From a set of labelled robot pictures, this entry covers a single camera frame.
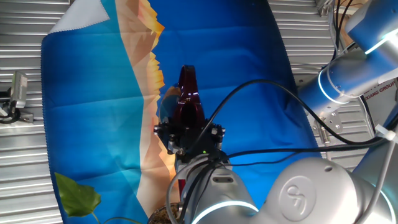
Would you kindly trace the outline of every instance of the soil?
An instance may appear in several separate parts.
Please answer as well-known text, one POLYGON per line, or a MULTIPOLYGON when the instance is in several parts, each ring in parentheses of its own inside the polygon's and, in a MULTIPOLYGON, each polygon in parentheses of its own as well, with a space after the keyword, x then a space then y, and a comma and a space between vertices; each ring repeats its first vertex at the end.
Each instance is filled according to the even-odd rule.
MULTIPOLYGON (((177 221, 179 221, 178 218, 178 204, 174 203, 172 204, 172 211, 174 214, 174 217, 177 218, 177 221)), ((172 224, 172 222, 169 219, 169 216, 167 215, 166 207, 162 207, 158 210, 156 210, 149 218, 148 224, 172 224)))

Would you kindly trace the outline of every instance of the blue backdrop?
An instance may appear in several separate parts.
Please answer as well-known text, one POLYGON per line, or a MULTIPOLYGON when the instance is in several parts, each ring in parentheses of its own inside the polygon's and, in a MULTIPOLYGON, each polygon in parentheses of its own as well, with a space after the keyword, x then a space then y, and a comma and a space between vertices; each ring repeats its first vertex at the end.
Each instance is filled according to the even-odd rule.
MULTIPOLYGON (((59 172, 94 186, 102 195, 96 209, 100 220, 122 216, 145 223, 147 216, 136 198, 144 100, 123 46, 114 0, 102 3, 110 20, 50 34, 42 44, 50 171, 53 183, 53 173, 59 172)), ((248 80, 266 78, 296 91, 266 1, 150 0, 150 4, 165 27, 153 50, 164 74, 162 94, 177 82, 184 64, 196 67, 207 117, 233 88, 248 80)), ((239 92, 215 122, 226 128, 223 149, 227 154, 317 146, 302 107, 267 84, 239 92)), ((232 163, 273 161, 286 155, 245 156, 232 163)), ((308 156, 319 155, 300 154, 280 164, 234 170, 261 207, 281 170, 308 156)), ((64 212, 62 216, 64 223, 96 223, 92 217, 67 218, 64 212)))

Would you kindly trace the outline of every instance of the green leaf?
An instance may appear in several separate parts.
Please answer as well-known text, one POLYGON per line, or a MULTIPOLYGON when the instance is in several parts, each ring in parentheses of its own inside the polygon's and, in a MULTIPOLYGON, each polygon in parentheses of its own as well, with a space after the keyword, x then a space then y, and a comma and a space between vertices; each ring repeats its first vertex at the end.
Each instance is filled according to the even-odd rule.
POLYGON ((63 209, 69 217, 85 217, 101 203, 101 195, 93 187, 80 185, 71 178, 55 173, 63 209))

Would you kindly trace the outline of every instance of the robot logo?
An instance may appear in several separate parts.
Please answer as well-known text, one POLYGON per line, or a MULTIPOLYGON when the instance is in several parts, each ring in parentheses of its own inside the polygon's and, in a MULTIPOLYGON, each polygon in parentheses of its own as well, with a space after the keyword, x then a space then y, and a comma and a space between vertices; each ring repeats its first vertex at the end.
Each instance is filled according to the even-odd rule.
POLYGON ((307 218, 316 202, 315 187, 310 179, 296 176, 288 180, 279 194, 279 207, 283 216, 299 222, 307 218))
POLYGON ((293 200, 293 206, 296 207, 302 215, 307 205, 307 199, 300 193, 300 189, 296 185, 292 185, 287 189, 287 195, 293 200))

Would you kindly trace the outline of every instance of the corrugated metal wall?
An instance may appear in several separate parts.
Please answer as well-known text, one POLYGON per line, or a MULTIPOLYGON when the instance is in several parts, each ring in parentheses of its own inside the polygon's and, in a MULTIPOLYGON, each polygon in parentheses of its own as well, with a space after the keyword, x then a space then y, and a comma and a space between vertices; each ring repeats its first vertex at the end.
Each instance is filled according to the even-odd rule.
MULTIPOLYGON (((297 85, 315 77, 333 55, 327 18, 314 0, 270 0, 297 85)), ((0 124, 0 224, 59 224, 44 137, 40 85, 40 44, 68 9, 68 0, 0 0, 0 91, 11 85, 14 70, 29 76, 24 111, 34 123, 0 124)), ((369 138, 363 107, 354 101, 339 110, 343 136, 369 138)), ((330 156, 352 169, 364 151, 330 156)))
POLYGON ((34 123, 0 124, 0 223, 62 223, 47 161, 40 84, 42 39, 68 9, 68 0, 0 0, 0 91, 14 70, 29 77, 34 123))

